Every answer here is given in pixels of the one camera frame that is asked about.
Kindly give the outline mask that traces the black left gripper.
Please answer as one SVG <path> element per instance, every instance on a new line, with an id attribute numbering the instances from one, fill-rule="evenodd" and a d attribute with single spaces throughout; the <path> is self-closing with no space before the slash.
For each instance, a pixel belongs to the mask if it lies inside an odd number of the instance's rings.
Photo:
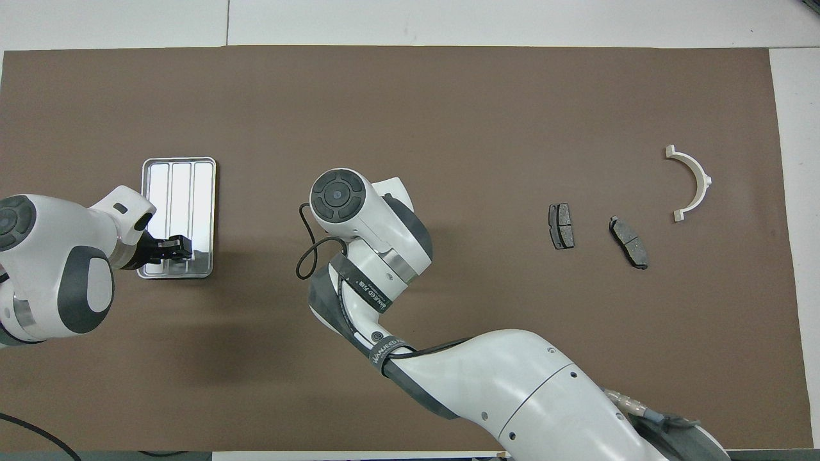
<path id="1" fill-rule="evenodd" d="M 168 242 L 168 259 L 172 261 L 184 261 L 192 256 L 192 244 L 185 236 L 171 236 L 168 239 L 156 239 L 144 231 L 138 240 L 134 254 L 128 263 L 123 265 L 123 270 L 137 270 L 146 264 L 160 264 L 166 259 L 166 248 L 164 244 Z"/>

